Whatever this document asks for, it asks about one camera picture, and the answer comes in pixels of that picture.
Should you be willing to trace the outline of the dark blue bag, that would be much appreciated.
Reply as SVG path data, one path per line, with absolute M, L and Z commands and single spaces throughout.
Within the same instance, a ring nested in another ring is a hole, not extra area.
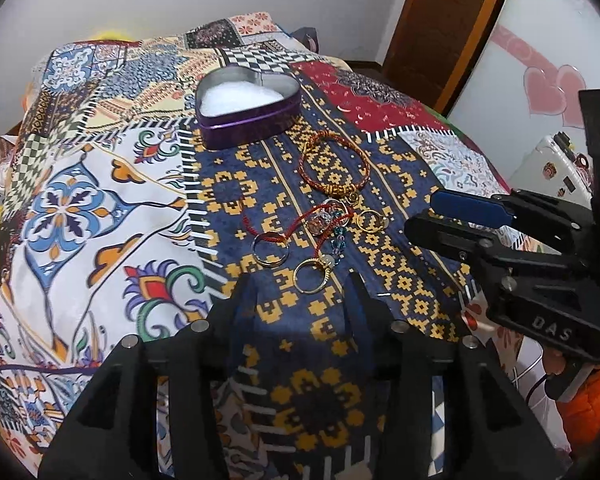
M 291 37 L 311 52 L 320 52 L 317 30 L 314 27 L 300 27 L 291 33 Z

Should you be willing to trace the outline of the brown wooden room door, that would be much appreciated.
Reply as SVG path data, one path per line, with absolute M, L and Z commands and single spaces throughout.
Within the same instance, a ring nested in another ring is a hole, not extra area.
M 382 73 L 394 88 L 448 114 L 505 0 L 405 0 Z

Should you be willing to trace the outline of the orange sleeve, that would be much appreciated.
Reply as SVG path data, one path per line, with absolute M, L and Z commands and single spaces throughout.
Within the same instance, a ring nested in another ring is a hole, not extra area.
M 571 453 L 581 456 L 600 435 L 600 370 L 567 403 L 556 403 Z

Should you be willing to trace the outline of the white sliding door hearts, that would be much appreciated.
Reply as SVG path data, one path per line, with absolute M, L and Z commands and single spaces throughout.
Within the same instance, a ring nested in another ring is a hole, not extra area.
M 600 14 L 591 0 L 505 0 L 451 122 L 511 177 L 544 136 L 586 150 L 578 93 L 600 88 Z

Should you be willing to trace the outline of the white suitcase with stickers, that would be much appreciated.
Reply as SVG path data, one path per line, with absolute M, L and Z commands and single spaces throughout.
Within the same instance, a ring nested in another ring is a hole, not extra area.
M 509 179 L 516 190 L 557 197 L 591 208 L 593 171 L 564 132 L 544 136 Z

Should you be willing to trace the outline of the colourful patchwork bedspread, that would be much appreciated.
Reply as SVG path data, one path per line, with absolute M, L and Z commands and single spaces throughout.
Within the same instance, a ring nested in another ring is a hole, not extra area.
M 268 139 L 211 151 L 195 110 L 212 70 L 293 76 L 300 116 Z M 404 221 L 438 188 L 505 182 L 447 119 L 293 47 L 265 12 L 137 42 L 80 41 L 35 77 L 0 224 L 0 433 L 35 474 L 97 367 L 125 335 L 174 335 L 257 286 L 235 375 L 214 393 L 234 479 L 369 471 L 384 426 L 353 367 L 344 280 L 454 342 L 474 333 L 532 408 L 540 348 L 470 304 L 469 270 L 412 247 Z

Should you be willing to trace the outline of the yellow curved tube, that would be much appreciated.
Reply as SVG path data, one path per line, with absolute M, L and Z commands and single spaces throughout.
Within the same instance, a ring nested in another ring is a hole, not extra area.
M 136 42 L 136 39 L 121 30 L 103 30 L 102 32 L 96 32 L 92 41 Z

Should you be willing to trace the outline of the purple heart-shaped tin box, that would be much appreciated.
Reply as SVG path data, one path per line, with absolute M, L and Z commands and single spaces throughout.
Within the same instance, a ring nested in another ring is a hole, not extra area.
M 202 144 L 222 151 L 277 136 L 299 118 L 300 101 L 293 76 L 242 66 L 212 70 L 195 93 Z

